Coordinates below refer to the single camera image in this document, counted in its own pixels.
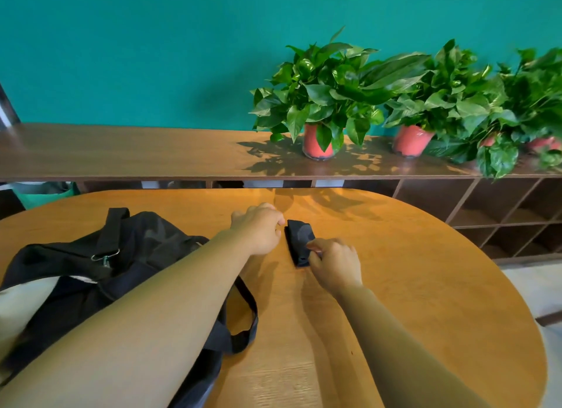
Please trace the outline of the brown wooden shelf cabinet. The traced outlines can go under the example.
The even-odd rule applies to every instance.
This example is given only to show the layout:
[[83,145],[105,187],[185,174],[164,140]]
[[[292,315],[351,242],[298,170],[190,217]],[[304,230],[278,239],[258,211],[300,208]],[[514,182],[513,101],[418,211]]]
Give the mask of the brown wooden shelf cabinet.
[[302,142],[236,130],[18,124],[0,130],[0,182],[73,182],[81,192],[143,188],[323,188],[379,193],[433,215],[498,265],[562,261],[562,169],[523,156],[512,174],[480,177],[476,165],[408,159],[388,137],[346,139],[331,159]]

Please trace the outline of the metal bag clip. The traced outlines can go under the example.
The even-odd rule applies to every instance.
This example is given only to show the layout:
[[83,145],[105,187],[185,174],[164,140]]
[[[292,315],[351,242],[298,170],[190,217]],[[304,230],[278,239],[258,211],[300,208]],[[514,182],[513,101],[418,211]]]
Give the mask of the metal bag clip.
[[111,269],[111,265],[110,265],[110,259],[117,256],[120,253],[120,249],[116,249],[112,252],[109,253],[105,253],[105,254],[99,254],[99,255],[93,255],[91,256],[91,261],[92,262],[99,262],[102,264],[102,267],[107,268],[107,269]]

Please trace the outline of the person's right forearm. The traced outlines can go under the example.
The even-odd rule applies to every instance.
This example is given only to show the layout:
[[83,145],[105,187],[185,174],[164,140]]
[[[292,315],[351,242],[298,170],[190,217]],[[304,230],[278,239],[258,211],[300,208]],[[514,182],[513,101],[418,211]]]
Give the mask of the person's right forearm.
[[385,408],[491,408],[361,285],[331,291],[358,340]]

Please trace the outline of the green bin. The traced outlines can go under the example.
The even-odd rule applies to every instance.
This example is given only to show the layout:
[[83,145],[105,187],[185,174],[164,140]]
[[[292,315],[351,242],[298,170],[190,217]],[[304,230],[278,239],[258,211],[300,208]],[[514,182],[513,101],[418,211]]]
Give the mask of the green bin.
[[10,187],[25,210],[80,194],[74,182],[13,182]]

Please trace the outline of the black fabric bag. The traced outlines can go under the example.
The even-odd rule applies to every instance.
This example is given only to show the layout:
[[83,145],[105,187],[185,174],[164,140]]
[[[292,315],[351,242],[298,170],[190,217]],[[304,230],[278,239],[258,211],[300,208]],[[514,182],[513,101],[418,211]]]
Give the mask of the black fabric bag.
[[[93,234],[69,243],[32,244],[21,249],[8,265],[0,291],[42,278],[59,280],[0,363],[0,369],[6,366],[10,372],[2,384],[6,387],[83,322],[211,240],[188,236],[156,213],[130,216],[122,207],[109,209],[105,225]],[[90,259],[118,248],[120,253],[110,259],[111,269]],[[224,353],[245,350],[255,339],[257,322],[256,302],[238,275],[167,408],[202,408]]]

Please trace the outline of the black wallet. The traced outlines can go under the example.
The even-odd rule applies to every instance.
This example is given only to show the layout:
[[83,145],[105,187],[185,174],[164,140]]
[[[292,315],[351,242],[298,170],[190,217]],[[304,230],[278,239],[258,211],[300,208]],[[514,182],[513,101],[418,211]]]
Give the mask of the black wallet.
[[285,225],[285,238],[295,268],[309,267],[311,250],[307,244],[315,239],[311,225],[307,222],[289,219]]

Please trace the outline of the person's left hand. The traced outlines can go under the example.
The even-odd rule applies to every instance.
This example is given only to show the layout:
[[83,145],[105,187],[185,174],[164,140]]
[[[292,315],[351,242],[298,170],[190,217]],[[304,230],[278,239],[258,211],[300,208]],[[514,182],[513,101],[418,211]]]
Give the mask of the person's left hand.
[[246,211],[234,211],[229,233],[249,255],[266,255],[282,238],[285,217],[275,206],[262,203]]

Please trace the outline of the person's left forearm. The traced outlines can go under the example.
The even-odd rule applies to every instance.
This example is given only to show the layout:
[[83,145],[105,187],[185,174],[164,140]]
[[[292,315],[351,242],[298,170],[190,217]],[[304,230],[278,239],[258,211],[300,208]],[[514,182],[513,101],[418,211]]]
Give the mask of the person's left forearm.
[[252,254],[242,234],[220,232],[56,342],[0,408],[165,408]]

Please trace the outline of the potted green plant red pot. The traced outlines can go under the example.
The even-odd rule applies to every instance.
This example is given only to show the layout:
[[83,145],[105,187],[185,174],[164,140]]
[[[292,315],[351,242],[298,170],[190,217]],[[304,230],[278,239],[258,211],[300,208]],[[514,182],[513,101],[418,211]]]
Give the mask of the potted green plant red pot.
[[271,142],[289,135],[295,143],[303,136],[304,155],[327,160],[343,147],[345,135],[362,146],[372,126],[384,122],[381,107],[422,78],[430,55],[409,52],[370,61],[378,50],[337,41],[344,29],[323,46],[287,45],[293,61],[279,65],[270,87],[251,91],[254,131],[268,130]]
[[512,119],[504,119],[510,140],[537,157],[538,166],[562,166],[562,47],[537,56],[534,48],[517,49],[516,68],[498,63]]
[[392,149],[404,157],[419,157],[432,140],[446,147],[467,142],[503,111],[508,97],[500,77],[490,77],[491,65],[476,69],[477,57],[454,39],[423,65],[423,75],[408,88],[396,89],[385,103],[388,128],[398,127]]
[[522,144],[518,130],[494,121],[468,136],[435,136],[424,154],[457,165],[472,163],[482,177],[496,180],[513,171]]

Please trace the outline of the white cloth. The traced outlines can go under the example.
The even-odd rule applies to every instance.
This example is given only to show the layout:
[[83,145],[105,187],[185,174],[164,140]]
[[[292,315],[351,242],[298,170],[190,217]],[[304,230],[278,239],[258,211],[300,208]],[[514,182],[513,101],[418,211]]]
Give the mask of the white cloth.
[[0,363],[58,280],[59,277],[42,278],[0,291]]

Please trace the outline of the person's right hand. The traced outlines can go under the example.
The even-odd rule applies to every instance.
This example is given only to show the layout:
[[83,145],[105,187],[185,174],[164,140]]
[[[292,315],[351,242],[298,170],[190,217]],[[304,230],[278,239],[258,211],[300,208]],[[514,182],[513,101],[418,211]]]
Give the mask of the person's right hand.
[[362,287],[361,263],[354,247],[339,238],[316,238],[307,247],[323,253],[323,272],[313,276],[335,299],[347,290]]

